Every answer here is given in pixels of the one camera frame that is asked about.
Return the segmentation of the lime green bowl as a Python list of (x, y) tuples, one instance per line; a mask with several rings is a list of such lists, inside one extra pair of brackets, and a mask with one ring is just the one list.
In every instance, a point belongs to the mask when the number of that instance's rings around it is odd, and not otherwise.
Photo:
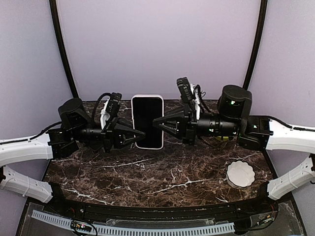
[(226, 142), (230, 140), (228, 136), (217, 136), (216, 139), (222, 142)]

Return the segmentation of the black corner post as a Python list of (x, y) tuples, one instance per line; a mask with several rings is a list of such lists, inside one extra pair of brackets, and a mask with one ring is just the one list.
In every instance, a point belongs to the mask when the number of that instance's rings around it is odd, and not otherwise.
[(62, 33), (62, 28), (61, 28), (61, 22), (59, 18), (59, 12), (58, 12), (58, 6), (57, 6), (57, 1), (56, 0), (49, 0), (49, 5), (50, 5), (50, 12), (51, 12), (51, 17), (53, 21), (53, 27), (54, 27), (54, 32), (55, 32), (55, 37), (57, 41), (57, 46), (59, 49), (61, 61), (63, 64), (63, 69), (66, 75), (67, 83), (70, 88), (71, 94), (73, 98), (79, 98), (79, 94), (75, 85), (75, 81), (72, 75), (72, 71), (70, 68), (70, 63), (68, 60), (65, 44), (64, 44), (64, 39), (63, 39), (63, 33)]
[(254, 67), (255, 67), (255, 63), (256, 63), (256, 60), (258, 57), (258, 51), (259, 51), (259, 47), (260, 47), (260, 43), (261, 43), (261, 38), (262, 38), (264, 23), (265, 23), (265, 17), (266, 17), (266, 13), (267, 13), (267, 5), (268, 5), (268, 0), (261, 0), (260, 1), (260, 9), (259, 9), (259, 14), (258, 14), (257, 27), (256, 27), (254, 41), (253, 41), (252, 52), (251, 52), (247, 72), (246, 72), (244, 82), (243, 82), (243, 88), (246, 90), (249, 89), (252, 75), (253, 75), (253, 71), (254, 71)]

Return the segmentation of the black front table rail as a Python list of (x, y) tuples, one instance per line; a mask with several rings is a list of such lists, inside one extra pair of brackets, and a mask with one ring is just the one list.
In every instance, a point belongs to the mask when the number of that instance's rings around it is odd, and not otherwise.
[(139, 221), (180, 221), (214, 218), (215, 220), (241, 220), (256, 213), (271, 211), (262, 198), (253, 198), (238, 202), (191, 207), (125, 207), (106, 206), (78, 202), (68, 199), (53, 200), (44, 204), (28, 198), (28, 203), (43, 206), (43, 209), (62, 216), (80, 220), (104, 222), (107, 219), (139, 220)]

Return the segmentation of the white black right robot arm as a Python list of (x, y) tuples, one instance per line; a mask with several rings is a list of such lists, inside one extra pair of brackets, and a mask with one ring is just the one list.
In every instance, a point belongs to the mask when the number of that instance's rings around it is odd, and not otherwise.
[(153, 126), (194, 145), (196, 138), (236, 138), (237, 145), (255, 151), (293, 150), (307, 152), (309, 156), (297, 167), (262, 186), (263, 193), (251, 203), (255, 213), (262, 213), (270, 199), (278, 200), (288, 192), (311, 181), (315, 176), (315, 130), (286, 124), (269, 116), (251, 116), (252, 94), (236, 85), (222, 89), (217, 103), (218, 113), (200, 112), (200, 89), (178, 81), (184, 108), (172, 110), (156, 118)]

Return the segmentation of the black right corner post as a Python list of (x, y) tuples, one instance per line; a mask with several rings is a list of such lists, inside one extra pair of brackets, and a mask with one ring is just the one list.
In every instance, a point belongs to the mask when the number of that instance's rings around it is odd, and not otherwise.
[(260, 43), (261, 43), (261, 38), (262, 38), (264, 23), (265, 23), (265, 17), (266, 17), (266, 13), (267, 13), (267, 5), (268, 5), (268, 0), (261, 0), (260, 1), (260, 9), (259, 9), (259, 14), (258, 14), (257, 27), (256, 27), (254, 41), (253, 41), (252, 52), (251, 52), (247, 72), (246, 72), (244, 82), (243, 82), (243, 88), (246, 90), (249, 89), (252, 75), (253, 75), (253, 71), (254, 71), (254, 67), (255, 67), (255, 63), (256, 63), (256, 60), (258, 57), (258, 51), (259, 51), (259, 47), (260, 47)]

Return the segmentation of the black left corner post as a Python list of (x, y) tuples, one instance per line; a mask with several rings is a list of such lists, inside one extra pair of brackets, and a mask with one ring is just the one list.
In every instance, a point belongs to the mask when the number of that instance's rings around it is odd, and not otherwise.
[(68, 60), (65, 44), (64, 44), (64, 39), (63, 39), (63, 33), (62, 33), (62, 28), (61, 28), (61, 22), (59, 18), (59, 12), (58, 12), (58, 6), (57, 6), (57, 1), (56, 0), (49, 0), (49, 5), (50, 5), (50, 12), (51, 12), (51, 17), (53, 21), (53, 27), (54, 27), (54, 32), (55, 32), (55, 37), (57, 41), (57, 46), (59, 49), (61, 61), (63, 64), (63, 69), (66, 75), (67, 83), (70, 88), (71, 94), (73, 98), (79, 98), (79, 94), (75, 85), (75, 81), (72, 75), (72, 71), (70, 68), (70, 63)]

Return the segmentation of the white scalloped dish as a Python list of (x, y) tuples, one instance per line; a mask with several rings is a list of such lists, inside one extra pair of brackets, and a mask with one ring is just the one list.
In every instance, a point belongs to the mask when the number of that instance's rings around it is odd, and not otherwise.
[(250, 187), (255, 181), (253, 167), (244, 161), (234, 161), (227, 166), (227, 183), (237, 189)]

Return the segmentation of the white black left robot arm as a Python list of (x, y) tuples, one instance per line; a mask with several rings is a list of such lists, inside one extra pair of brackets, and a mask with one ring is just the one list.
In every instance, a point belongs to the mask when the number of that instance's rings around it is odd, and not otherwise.
[(145, 133), (132, 128), (118, 117), (121, 97), (113, 93), (101, 110), (100, 123), (88, 115), (83, 101), (73, 98), (58, 108), (61, 120), (38, 135), (0, 143), (0, 187), (31, 197), (50, 206), (58, 214), (69, 211), (69, 202), (62, 198), (58, 184), (39, 181), (11, 169), (9, 164), (38, 159), (69, 157), (83, 143), (93, 151), (123, 148), (145, 138)]

